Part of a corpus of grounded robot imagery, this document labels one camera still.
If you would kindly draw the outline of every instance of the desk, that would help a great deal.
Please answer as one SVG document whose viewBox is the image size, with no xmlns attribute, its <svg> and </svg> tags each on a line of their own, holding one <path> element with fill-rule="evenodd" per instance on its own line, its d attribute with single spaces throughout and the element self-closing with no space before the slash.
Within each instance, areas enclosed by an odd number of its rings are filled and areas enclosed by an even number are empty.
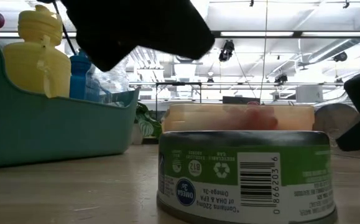
<svg viewBox="0 0 360 224">
<path fill-rule="evenodd" d="M 0 224 L 184 223 L 156 207 L 157 146 L 0 169 Z M 360 224 L 360 159 L 333 156 L 339 224 Z"/>
</svg>

